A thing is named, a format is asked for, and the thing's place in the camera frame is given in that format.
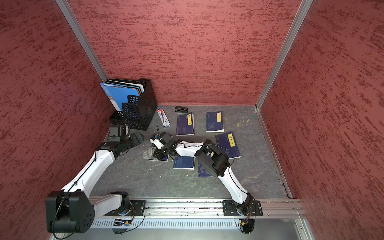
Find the grey striped wiping cloth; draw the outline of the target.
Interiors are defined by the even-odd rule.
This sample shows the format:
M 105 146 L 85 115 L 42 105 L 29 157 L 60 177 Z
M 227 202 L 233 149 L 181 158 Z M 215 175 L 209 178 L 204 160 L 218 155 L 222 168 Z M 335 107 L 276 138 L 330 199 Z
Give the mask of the grey striped wiping cloth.
M 149 147 L 143 152 L 143 159 L 149 160 L 149 161 L 157 161 L 158 158 L 156 157 L 156 152 L 157 148 L 156 147 Z

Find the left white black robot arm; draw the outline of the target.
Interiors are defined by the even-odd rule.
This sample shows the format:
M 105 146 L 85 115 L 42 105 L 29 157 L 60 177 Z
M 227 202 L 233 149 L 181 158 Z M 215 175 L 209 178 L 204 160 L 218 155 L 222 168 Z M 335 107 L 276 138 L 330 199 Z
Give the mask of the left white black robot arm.
M 119 142 L 100 144 L 89 162 L 67 185 L 47 196 L 48 232 L 56 239 L 60 233 L 68 236 L 85 233 L 95 220 L 111 212 L 132 218 L 143 215 L 144 208 L 135 209 L 127 192 L 110 192 L 97 198 L 90 196 L 104 171 L 119 156 L 143 142 L 144 136 L 137 132 Z

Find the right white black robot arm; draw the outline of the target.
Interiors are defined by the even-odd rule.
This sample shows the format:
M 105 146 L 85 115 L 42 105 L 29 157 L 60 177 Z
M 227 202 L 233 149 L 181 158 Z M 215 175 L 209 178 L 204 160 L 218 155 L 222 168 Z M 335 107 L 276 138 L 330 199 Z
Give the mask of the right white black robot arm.
M 253 196 L 240 184 L 233 173 L 228 154 L 212 141 L 190 143 L 175 140 L 171 135 L 163 132 L 154 134 L 150 142 L 155 145 L 153 153 L 155 159 L 165 156 L 193 157 L 213 177 L 217 177 L 226 187 L 232 197 L 237 213 L 248 216 L 252 212 Z

